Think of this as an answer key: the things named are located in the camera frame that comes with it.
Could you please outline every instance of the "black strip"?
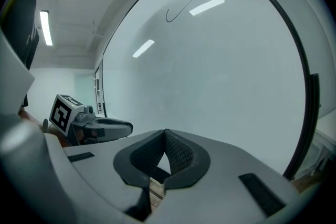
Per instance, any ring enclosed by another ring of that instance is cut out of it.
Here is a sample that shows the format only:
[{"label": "black strip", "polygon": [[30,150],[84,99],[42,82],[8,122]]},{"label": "black strip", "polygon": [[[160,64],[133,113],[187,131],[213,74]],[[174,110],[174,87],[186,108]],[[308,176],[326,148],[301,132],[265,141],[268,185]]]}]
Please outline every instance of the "black strip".
[{"label": "black strip", "polygon": [[163,197],[161,195],[157,194],[155,191],[149,189],[149,192],[152,193],[153,195],[157,196],[157,198],[163,200]]},{"label": "black strip", "polygon": [[245,174],[239,179],[267,217],[280,211],[286,205],[255,174]]},{"label": "black strip", "polygon": [[303,119],[301,135],[297,148],[293,154],[293,157],[286,171],[284,172],[284,176],[287,177],[288,179],[291,179],[293,175],[296,173],[298,167],[301,166],[308,151],[307,145],[310,145],[311,138],[315,132],[319,112],[319,107],[318,106],[316,107],[315,103],[317,100],[319,100],[319,90],[318,90],[319,86],[317,85],[318,78],[312,77],[313,81],[311,81],[307,56],[293,23],[289,19],[287,13],[284,11],[284,9],[280,6],[280,4],[276,0],[269,0],[269,1],[273,4],[278,13],[281,15],[289,31],[292,34],[292,37],[295,41],[296,47],[299,52],[303,70],[303,77],[305,79],[306,104],[305,104],[305,117]]},{"label": "black strip", "polygon": [[101,60],[101,86],[102,86],[102,89],[101,89],[101,91],[102,91],[102,94],[103,94],[103,100],[104,100],[104,102],[103,102],[103,108],[104,108],[104,115],[105,115],[105,118],[107,118],[107,112],[106,112],[106,108],[105,108],[105,96],[104,96],[104,79],[103,79],[103,70],[104,70],[104,67],[103,67],[103,65],[104,65],[104,54],[103,54],[103,57],[102,57],[103,59]]},{"label": "black strip", "polygon": [[318,74],[310,75],[310,91],[306,94],[310,95],[309,100],[311,100],[311,106],[308,113],[308,119],[306,122],[304,122],[302,127],[302,133],[298,142],[298,146],[287,169],[284,172],[284,176],[288,180],[292,180],[297,171],[300,169],[300,166],[308,153],[309,147],[314,137],[320,107],[320,80]]},{"label": "black strip", "polygon": [[81,161],[83,159],[88,159],[94,156],[95,155],[91,152],[85,152],[85,153],[78,154],[78,155],[68,156],[68,159],[71,163],[73,163],[73,162]]},{"label": "black strip", "polygon": [[[96,79],[96,74],[97,74],[97,72],[98,72],[98,70],[99,70],[99,66],[100,66],[100,63],[99,63],[99,65],[98,65],[98,68],[95,70],[95,72],[94,72],[94,75],[95,75],[95,87],[97,88],[97,79]],[[97,104],[97,111],[98,111],[98,113],[100,114],[100,112],[99,112],[99,103],[98,103],[98,98],[97,98],[97,89],[95,89],[95,94],[96,94],[96,104]]]}]

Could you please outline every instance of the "white wall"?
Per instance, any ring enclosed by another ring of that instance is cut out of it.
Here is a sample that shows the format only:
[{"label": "white wall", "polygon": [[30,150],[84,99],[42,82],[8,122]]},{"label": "white wall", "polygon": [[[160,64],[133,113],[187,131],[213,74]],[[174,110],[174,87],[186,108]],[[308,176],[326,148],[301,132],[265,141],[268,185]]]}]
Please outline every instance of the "white wall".
[{"label": "white wall", "polygon": [[336,110],[319,119],[316,129],[336,146]]},{"label": "white wall", "polygon": [[39,44],[31,68],[93,69],[94,53],[87,53],[81,47],[56,47]]},{"label": "white wall", "polygon": [[49,119],[57,94],[66,94],[83,104],[92,105],[97,112],[93,70],[31,68],[30,73],[35,81],[28,91],[26,111],[37,120]]}]

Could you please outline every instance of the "black edge trim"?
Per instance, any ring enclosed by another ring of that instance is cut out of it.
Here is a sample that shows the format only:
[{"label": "black edge trim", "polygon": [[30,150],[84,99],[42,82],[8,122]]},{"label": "black edge trim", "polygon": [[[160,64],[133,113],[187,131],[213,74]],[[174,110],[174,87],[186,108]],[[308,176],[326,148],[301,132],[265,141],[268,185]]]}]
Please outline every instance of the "black edge trim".
[{"label": "black edge trim", "polygon": [[92,152],[85,152],[85,153],[81,153],[81,154],[77,154],[73,156],[68,156],[68,159],[71,163],[73,163],[73,162],[81,161],[83,159],[88,159],[94,156],[95,155]]},{"label": "black edge trim", "polygon": [[[94,75],[95,75],[95,85],[94,86],[95,87],[97,86],[97,83],[96,83],[96,74],[97,74],[97,72],[99,70],[99,66],[100,66],[100,63],[98,65],[97,69],[94,72]],[[96,95],[97,112],[99,113],[99,105],[98,105],[98,100],[97,100],[97,89],[95,88],[94,90],[95,90],[95,95]]]},{"label": "black edge trim", "polygon": [[128,121],[116,120],[111,118],[96,118],[96,122],[99,124],[113,124],[113,125],[126,125],[131,128],[131,133],[133,132],[133,124]]},{"label": "black edge trim", "polygon": [[107,118],[107,112],[106,112],[106,107],[105,107],[105,96],[104,96],[104,74],[103,74],[104,62],[103,61],[104,61],[104,54],[103,54],[103,57],[101,59],[101,86],[102,86],[101,91],[103,92],[103,99],[104,99],[104,102],[103,102],[104,116],[105,116],[105,118]]},{"label": "black edge trim", "polygon": [[255,174],[238,176],[267,217],[286,205]]},{"label": "black edge trim", "polygon": [[310,91],[306,94],[310,95],[311,105],[309,106],[306,123],[302,127],[302,134],[304,135],[300,136],[298,146],[284,172],[284,176],[288,180],[292,180],[299,170],[314,137],[320,107],[320,80],[318,74],[310,75]]},{"label": "black edge trim", "polygon": [[113,159],[113,167],[126,184],[144,189],[149,188],[151,175],[147,175],[137,169],[135,166],[133,166],[133,164],[131,163],[131,155],[136,150],[140,149],[147,143],[160,137],[163,134],[163,130],[157,131],[149,137],[146,137],[141,141],[138,141],[128,147],[123,148],[115,155]]},{"label": "black edge trim", "polygon": [[165,179],[167,179],[168,177],[170,177],[170,174],[159,167],[157,167],[154,173],[152,174],[152,178],[154,178],[160,184],[163,184]]},{"label": "black edge trim", "polygon": [[315,132],[315,127],[318,119],[318,111],[319,106],[316,107],[315,103],[319,100],[319,86],[316,84],[318,83],[318,78],[312,77],[313,82],[311,82],[310,71],[307,61],[307,56],[304,51],[301,39],[291,22],[290,18],[288,17],[287,13],[284,9],[280,6],[280,4],[276,0],[269,0],[276,10],[279,12],[283,20],[285,21],[289,31],[292,34],[292,37],[295,41],[295,44],[298,49],[298,53],[301,59],[303,76],[305,79],[305,89],[306,89],[306,105],[305,105],[305,116],[303,119],[303,125],[301,129],[300,139],[297,145],[297,148],[293,154],[293,157],[287,166],[287,169],[284,172],[284,176],[287,179],[292,179],[293,175],[298,170],[298,167],[301,166],[303,159],[308,151],[307,145],[310,145],[311,138]]}]

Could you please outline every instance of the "white machine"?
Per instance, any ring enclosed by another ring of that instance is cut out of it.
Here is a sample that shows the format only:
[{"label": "white machine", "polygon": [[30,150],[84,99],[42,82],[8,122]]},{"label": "white machine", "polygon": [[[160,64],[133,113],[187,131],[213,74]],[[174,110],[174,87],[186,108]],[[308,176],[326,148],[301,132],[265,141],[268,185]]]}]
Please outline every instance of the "white machine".
[{"label": "white machine", "polygon": [[[8,102],[2,101],[0,159],[9,181],[50,223],[244,224],[269,219],[278,223],[286,206],[298,199],[288,179],[301,165],[311,142],[319,109],[319,81],[318,75],[309,73],[302,44],[288,16],[275,0],[269,1],[288,27],[299,53],[305,90],[301,136],[284,176],[237,146],[200,136],[207,130],[195,135],[167,126],[106,143],[62,148],[55,136],[43,134],[34,124],[8,112]],[[19,88],[22,84],[22,89],[29,88],[32,79],[20,81],[26,73],[2,33],[0,38],[1,52],[9,59],[6,63],[16,63],[18,75],[8,78],[0,68],[7,79],[2,82],[13,84],[14,79]],[[1,91],[10,94],[7,85]],[[19,92],[19,98],[26,92]],[[17,108],[21,101],[15,103]],[[101,120],[89,106],[67,95],[56,96],[50,115],[50,121],[68,139],[77,127],[90,131],[99,129],[99,124],[112,123],[111,119]],[[123,133],[132,129],[125,122],[117,126],[122,126]],[[98,136],[98,142],[104,142],[103,137]],[[171,174],[164,180],[165,197],[152,213],[150,177],[163,154],[169,159]]]},{"label": "white machine", "polygon": [[[129,2],[102,57],[107,116],[131,119],[133,135],[171,128],[235,145],[291,178],[310,145],[318,82],[282,7]],[[159,166],[169,172],[165,160]]]}]

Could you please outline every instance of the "ceiling light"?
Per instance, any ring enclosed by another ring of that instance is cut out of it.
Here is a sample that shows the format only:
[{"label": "ceiling light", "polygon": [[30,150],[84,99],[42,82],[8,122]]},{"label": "ceiling light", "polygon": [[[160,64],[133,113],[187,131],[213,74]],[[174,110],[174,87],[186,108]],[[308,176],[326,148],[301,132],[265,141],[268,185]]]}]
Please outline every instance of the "ceiling light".
[{"label": "ceiling light", "polygon": [[46,44],[47,46],[52,46],[53,41],[51,40],[50,28],[49,28],[49,12],[47,10],[42,10],[40,12],[40,17]]},{"label": "ceiling light", "polygon": [[140,55],[142,55],[149,47],[151,47],[154,44],[154,41],[152,41],[151,39],[148,40],[144,45],[142,45],[136,52],[135,54],[133,54],[134,58],[139,57]]},{"label": "ceiling light", "polygon": [[211,0],[207,3],[202,4],[201,6],[198,6],[197,8],[192,9],[191,11],[189,11],[193,16],[206,11],[207,9],[216,7],[222,3],[224,3],[224,0]]}]

